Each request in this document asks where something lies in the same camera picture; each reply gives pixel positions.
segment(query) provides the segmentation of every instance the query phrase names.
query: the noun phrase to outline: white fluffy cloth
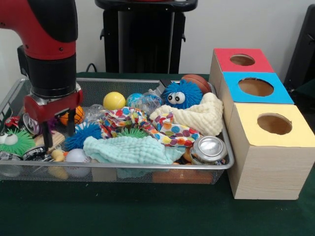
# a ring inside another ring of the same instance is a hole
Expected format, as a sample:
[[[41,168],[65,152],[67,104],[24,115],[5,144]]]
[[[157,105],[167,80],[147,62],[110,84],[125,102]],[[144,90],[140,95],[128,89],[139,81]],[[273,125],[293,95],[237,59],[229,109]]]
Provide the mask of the white fluffy cloth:
[[[217,136],[222,131],[223,103],[211,92],[203,95],[200,105],[184,110],[163,105],[150,115],[150,119],[169,112],[174,114],[174,124],[188,126],[204,136]]]

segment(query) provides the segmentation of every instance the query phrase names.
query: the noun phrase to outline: blue square panel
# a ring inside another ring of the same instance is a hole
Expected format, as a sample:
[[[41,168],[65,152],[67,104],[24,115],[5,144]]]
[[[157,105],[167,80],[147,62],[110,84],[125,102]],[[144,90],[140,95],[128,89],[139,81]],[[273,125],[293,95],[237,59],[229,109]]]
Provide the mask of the blue square panel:
[[[234,102],[294,104],[276,73],[224,72]]]

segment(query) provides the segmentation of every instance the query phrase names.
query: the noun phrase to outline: black cable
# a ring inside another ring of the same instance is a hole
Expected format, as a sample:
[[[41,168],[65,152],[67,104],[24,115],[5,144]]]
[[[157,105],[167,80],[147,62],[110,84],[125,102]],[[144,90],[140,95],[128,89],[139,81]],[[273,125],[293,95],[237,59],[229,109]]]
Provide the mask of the black cable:
[[[85,71],[85,72],[88,72],[89,70],[90,70],[90,67],[93,67],[93,69],[94,69],[94,72],[97,72],[97,68],[96,68],[96,66],[93,64],[93,63],[90,63],[89,65],[88,65],[88,68],[87,68],[87,70]]]

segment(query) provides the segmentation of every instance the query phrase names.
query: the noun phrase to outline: yellow square panel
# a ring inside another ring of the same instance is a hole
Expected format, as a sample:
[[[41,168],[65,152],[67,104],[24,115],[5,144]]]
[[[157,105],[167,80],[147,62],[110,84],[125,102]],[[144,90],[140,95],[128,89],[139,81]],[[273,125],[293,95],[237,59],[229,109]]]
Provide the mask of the yellow square panel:
[[[235,106],[251,145],[315,147],[315,135],[295,105],[235,103]]]

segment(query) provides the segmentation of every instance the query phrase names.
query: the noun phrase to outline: metal mesh basket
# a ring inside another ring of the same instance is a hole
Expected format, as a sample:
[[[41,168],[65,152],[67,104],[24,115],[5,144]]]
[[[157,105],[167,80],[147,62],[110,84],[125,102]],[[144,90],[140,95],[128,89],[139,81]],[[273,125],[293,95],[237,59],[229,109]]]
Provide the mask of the metal mesh basket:
[[[99,104],[111,91],[125,97],[145,93],[160,85],[153,80],[83,79],[78,78],[84,94],[83,107]],[[0,128],[11,115],[23,112],[23,98],[30,92],[29,80],[18,81],[0,105]],[[65,129],[57,130],[66,136]],[[216,165],[136,165],[104,163],[70,163],[37,161],[0,161],[0,178],[5,180],[84,181],[84,182],[142,182],[142,183],[199,183],[215,184],[225,169],[234,163],[233,151],[225,126],[220,134],[228,149],[226,164]]]

